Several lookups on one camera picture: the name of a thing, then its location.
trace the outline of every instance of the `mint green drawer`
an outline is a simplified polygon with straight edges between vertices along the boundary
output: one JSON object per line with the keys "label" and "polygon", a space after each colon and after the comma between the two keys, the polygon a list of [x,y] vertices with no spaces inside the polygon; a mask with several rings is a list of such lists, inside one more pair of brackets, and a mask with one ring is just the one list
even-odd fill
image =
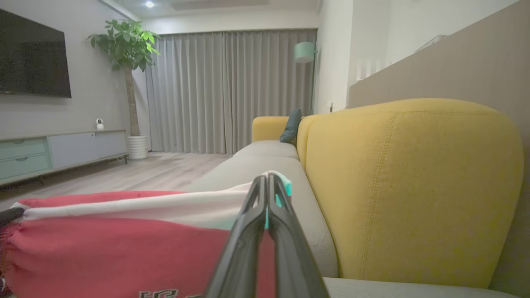
{"label": "mint green drawer", "polygon": [[0,160],[46,153],[43,138],[16,139],[0,143]]}
{"label": "mint green drawer", "polygon": [[29,174],[49,169],[48,157],[36,155],[0,162],[0,179]]}

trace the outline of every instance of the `plant pot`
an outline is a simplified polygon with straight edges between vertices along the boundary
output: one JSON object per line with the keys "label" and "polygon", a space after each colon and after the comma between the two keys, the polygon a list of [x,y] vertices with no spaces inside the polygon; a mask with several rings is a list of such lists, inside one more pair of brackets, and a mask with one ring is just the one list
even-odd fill
{"label": "plant pot", "polygon": [[147,136],[129,137],[129,159],[147,158]]}

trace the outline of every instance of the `tree trunk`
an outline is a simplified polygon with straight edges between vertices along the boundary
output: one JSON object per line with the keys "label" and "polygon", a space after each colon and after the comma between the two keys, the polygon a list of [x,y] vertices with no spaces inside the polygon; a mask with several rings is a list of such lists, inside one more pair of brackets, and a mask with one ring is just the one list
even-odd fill
{"label": "tree trunk", "polygon": [[129,118],[131,120],[131,136],[140,135],[138,128],[138,114],[136,113],[136,98],[134,97],[133,70],[129,66],[124,66],[125,84],[127,85],[127,99],[129,100]]}

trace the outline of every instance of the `white wall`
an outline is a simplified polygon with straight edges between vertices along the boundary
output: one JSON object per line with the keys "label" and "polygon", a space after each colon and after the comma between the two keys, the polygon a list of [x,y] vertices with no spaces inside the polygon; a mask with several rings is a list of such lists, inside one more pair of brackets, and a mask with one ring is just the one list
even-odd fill
{"label": "white wall", "polygon": [[95,0],[1,0],[0,8],[63,31],[72,98],[0,95],[0,137],[128,129],[125,79],[85,39],[120,15]]}
{"label": "white wall", "polygon": [[324,0],[320,12],[315,69],[315,113],[346,106],[350,65],[352,0]]}
{"label": "white wall", "polygon": [[144,20],[144,29],[158,34],[317,28],[319,19],[312,11],[276,10],[179,15]]}
{"label": "white wall", "polygon": [[388,66],[390,12],[391,0],[353,0],[348,85]]}
{"label": "white wall", "polygon": [[392,0],[387,58],[396,63],[429,40],[456,31],[517,0]]}

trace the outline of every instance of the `potted plant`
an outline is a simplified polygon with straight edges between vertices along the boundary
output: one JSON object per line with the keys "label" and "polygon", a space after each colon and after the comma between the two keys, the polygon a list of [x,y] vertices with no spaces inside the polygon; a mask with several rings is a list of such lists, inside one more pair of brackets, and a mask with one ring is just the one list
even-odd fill
{"label": "potted plant", "polygon": [[90,39],[93,48],[97,45],[109,55],[113,71],[123,69],[125,72],[131,121],[129,158],[144,159],[147,158],[147,137],[141,136],[138,128],[133,70],[140,67],[143,72],[147,65],[154,64],[151,54],[160,55],[153,48],[155,37],[158,37],[158,35],[150,31],[144,31],[141,23],[136,21],[112,20],[106,21],[106,23],[106,34],[93,34],[87,39]]}

